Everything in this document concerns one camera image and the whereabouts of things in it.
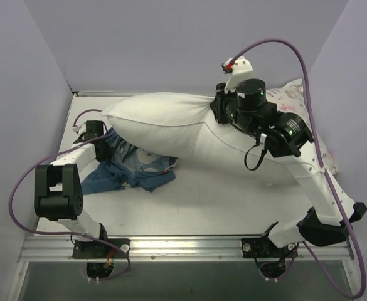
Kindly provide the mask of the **white pillow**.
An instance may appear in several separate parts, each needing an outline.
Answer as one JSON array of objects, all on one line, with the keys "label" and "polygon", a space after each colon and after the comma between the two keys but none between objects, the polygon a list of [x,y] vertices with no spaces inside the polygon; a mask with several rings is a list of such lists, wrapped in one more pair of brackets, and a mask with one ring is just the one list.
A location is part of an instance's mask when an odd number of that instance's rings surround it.
[{"label": "white pillow", "polygon": [[145,93],[116,101],[102,115],[124,140],[145,151],[261,182],[295,184],[288,168],[271,155],[251,171],[261,152],[251,150],[255,139],[229,124],[218,124],[212,101],[186,93]]}]

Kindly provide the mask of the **blue cartoon mouse pillowcase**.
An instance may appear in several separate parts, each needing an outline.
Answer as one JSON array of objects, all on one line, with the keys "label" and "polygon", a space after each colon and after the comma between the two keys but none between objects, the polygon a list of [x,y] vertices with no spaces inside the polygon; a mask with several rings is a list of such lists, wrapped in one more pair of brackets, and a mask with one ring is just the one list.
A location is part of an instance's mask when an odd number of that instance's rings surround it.
[{"label": "blue cartoon mouse pillowcase", "polygon": [[107,133],[111,156],[82,181],[84,195],[130,188],[153,192],[175,180],[173,167],[177,158],[141,149],[127,142],[113,128]]}]

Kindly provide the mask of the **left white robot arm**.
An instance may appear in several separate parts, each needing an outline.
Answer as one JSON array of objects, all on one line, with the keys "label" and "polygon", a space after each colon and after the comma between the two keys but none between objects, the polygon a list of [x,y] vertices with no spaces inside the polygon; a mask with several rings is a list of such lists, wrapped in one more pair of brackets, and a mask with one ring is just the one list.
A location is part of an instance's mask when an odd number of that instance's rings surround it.
[{"label": "left white robot arm", "polygon": [[104,123],[85,122],[85,131],[73,143],[72,150],[50,164],[35,168],[34,210],[39,218],[57,222],[88,241],[87,251],[95,258],[109,252],[107,233],[83,209],[83,189],[79,172],[91,162],[111,157]]}]

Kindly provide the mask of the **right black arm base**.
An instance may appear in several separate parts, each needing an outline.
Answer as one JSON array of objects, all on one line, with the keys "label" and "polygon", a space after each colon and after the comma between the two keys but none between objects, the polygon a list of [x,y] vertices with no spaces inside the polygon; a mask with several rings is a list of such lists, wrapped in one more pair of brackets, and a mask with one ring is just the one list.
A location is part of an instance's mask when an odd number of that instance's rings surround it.
[{"label": "right black arm base", "polygon": [[257,260],[283,259],[293,254],[295,245],[278,248],[268,238],[247,237],[241,239],[242,256]]}]

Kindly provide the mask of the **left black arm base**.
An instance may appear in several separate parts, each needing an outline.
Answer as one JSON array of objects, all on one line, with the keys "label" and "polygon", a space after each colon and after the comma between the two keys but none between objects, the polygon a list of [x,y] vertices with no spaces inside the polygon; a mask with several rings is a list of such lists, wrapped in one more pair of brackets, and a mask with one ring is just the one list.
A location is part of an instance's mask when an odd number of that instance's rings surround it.
[{"label": "left black arm base", "polygon": [[96,241],[75,240],[72,258],[73,259],[124,259],[126,256],[122,252],[129,253],[130,239],[109,238],[109,243],[120,248],[116,251],[108,245]]}]

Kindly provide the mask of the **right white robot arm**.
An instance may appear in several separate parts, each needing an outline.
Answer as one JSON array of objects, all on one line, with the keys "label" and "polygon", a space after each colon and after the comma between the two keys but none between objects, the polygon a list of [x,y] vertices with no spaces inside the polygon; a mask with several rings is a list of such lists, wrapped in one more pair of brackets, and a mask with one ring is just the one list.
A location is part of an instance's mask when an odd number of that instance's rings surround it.
[{"label": "right white robot arm", "polygon": [[346,241],[351,223],[359,221],[367,207],[347,196],[324,165],[317,134],[312,133],[306,109],[295,109],[298,90],[287,87],[269,92],[265,82],[249,79],[234,92],[225,83],[216,86],[210,108],[215,121],[227,124],[242,137],[251,137],[261,147],[257,164],[247,170],[258,171],[266,154],[292,174],[309,198],[307,215],[292,223],[272,224],[264,233],[260,247],[275,256],[289,243],[307,241],[324,247]]}]

